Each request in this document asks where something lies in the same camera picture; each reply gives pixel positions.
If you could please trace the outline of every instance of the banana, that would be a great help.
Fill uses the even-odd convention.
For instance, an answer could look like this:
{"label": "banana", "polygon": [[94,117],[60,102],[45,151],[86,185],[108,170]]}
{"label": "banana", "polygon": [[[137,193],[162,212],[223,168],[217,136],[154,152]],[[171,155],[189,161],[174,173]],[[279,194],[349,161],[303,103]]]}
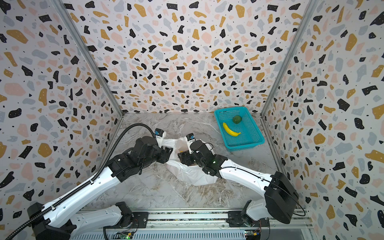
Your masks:
{"label": "banana", "polygon": [[233,132],[228,125],[224,122],[223,123],[224,130],[231,136],[237,137],[241,132]]}

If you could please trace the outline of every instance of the lime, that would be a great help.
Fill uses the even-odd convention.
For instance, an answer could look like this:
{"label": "lime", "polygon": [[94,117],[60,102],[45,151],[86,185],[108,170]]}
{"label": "lime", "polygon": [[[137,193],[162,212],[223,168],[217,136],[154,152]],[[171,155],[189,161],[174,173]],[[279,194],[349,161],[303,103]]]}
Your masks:
{"label": "lime", "polygon": [[239,115],[234,116],[234,117],[232,118],[232,121],[233,121],[234,123],[236,123],[236,124],[240,123],[241,120],[242,120],[242,118],[241,118]]}

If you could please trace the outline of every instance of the terrazzo wallpaper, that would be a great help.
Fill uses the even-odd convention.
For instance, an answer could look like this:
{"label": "terrazzo wallpaper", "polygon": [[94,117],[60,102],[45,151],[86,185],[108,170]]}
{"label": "terrazzo wallpaper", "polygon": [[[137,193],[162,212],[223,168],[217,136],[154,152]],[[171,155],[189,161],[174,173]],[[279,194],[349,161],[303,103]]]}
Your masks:
{"label": "terrazzo wallpaper", "polygon": [[260,111],[305,0],[64,0],[124,112]]}
{"label": "terrazzo wallpaper", "polygon": [[384,239],[383,1],[319,1],[265,117],[319,239]]}
{"label": "terrazzo wallpaper", "polygon": [[[51,2],[0,0],[0,239],[100,165],[118,115]],[[31,239],[27,227],[17,239]]]}

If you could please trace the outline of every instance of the plastic basket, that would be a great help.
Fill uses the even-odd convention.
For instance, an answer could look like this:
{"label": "plastic basket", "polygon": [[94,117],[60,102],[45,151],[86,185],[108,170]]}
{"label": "plastic basket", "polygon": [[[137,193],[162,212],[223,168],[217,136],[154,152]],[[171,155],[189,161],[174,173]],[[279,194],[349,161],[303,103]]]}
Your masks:
{"label": "plastic basket", "polygon": [[[238,124],[233,123],[232,121],[232,118],[236,115],[242,117],[242,121]],[[228,151],[232,152],[253,148],[265,142],[260,129],[257,127],[254,119],[246,107],[218,109],[215,111],[215,117]],[[231,130],[241,132],[241,134],[237,137],[229,135],[224,130],[224,122]]]}

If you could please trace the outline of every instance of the white plastic bag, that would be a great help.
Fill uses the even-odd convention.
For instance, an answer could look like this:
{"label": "white plastic bag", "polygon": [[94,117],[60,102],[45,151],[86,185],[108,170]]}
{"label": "white plastic bag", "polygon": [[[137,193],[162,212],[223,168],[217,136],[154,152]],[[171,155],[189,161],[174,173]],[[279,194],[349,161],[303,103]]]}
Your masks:
{"label": "white plastic bag", "polygon": [[195,186],[212,184],[217,181],[216,176],[205,174],[198,165],[187,166],[180,162],[177,154],[188,150],[187,142],[184,138],[164,139],[162,144],[173,148],[172,154],[167,162],[167,169],[173,173],[178,180]]}

